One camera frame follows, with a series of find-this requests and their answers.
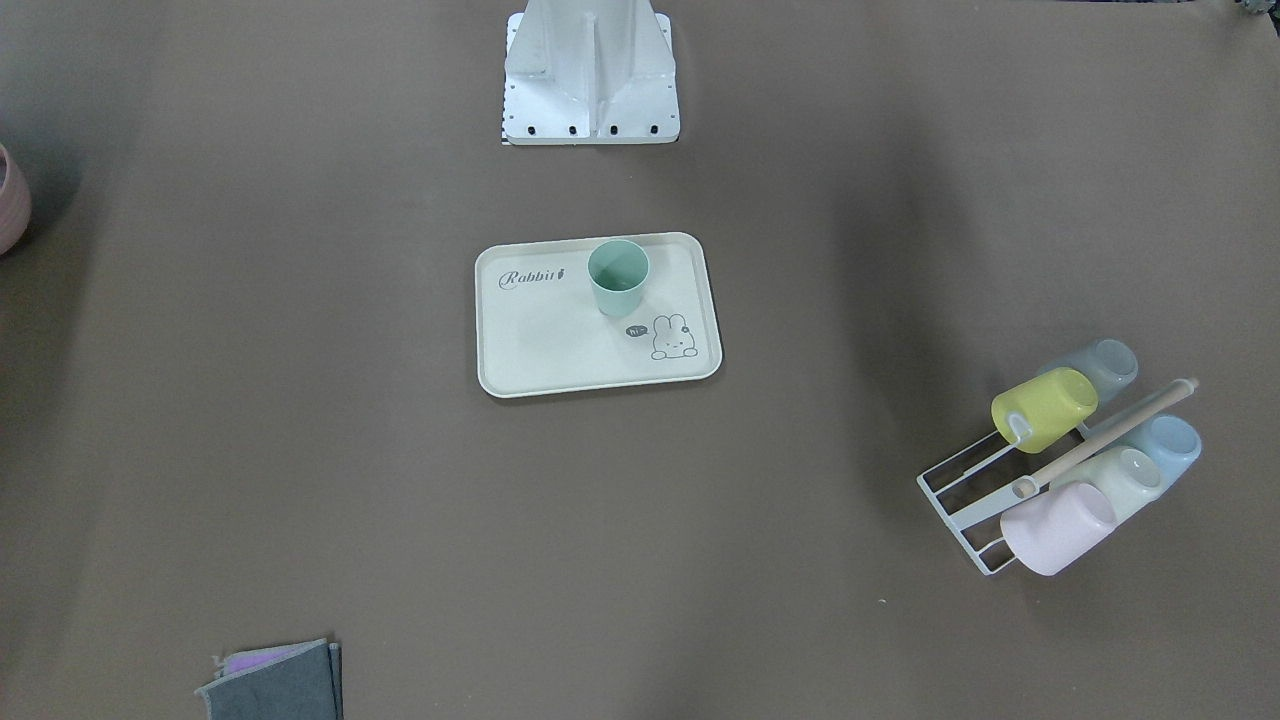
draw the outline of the tray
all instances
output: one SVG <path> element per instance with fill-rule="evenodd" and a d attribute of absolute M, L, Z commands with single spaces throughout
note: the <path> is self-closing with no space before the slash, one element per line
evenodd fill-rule
<path fill-rule="evenodd" d="M 595 307 L 586 259 L 614 237 L 498 245 L 476 258 L 476 375 L 495 397 L 699 380 L 719 369 L 703 246 L 682 232 L 617 236 L 649 254 L 635 313 Z"/>

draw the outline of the gray surface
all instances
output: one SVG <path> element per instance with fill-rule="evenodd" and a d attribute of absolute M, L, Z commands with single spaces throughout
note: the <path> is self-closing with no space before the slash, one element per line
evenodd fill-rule
<path fill-rule="evenodd" d="M 111 9 L 104 5 L 114 5 Z M 0 715 L 1276 716 L 1280 42 L 1230 3 L 681 3 L 672 146 L 497 143 L 513 0 L 9 0 Z M 682 229 L 701 383 L 498 402 L 471 264 Z M 913 477 L 1124 338 L 1204 459 L 1055 579 Z"/>

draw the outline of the cartoon bunny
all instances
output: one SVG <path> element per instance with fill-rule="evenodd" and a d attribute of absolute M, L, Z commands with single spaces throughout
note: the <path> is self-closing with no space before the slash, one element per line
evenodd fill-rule
<path fill-rule="evenodd" d="M 694 355 L 698 355 L 698 347 L 684 315 L 658 315 L 653 319 L 653 355 L 650 357 L 675 360 Z"/>

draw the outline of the yellow cup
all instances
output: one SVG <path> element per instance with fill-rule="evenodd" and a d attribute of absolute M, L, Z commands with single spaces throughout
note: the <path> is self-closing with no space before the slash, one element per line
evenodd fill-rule
<path fill-rule="evenodd" d="M 996 396 L 991 419 L 1010 445 L 1041 452 L 1098 409 L 1098 391 L 1071 368 L 1055 368 Z"/>

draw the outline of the pink pot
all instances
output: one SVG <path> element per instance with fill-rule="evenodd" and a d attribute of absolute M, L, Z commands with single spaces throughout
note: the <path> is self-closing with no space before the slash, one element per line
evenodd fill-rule
<path fill-rule="evenodd" d="M 31 190 L 14 164 L 9 150 L 0 145 L 0 255 L 18 242 L 31 222 Z"/>

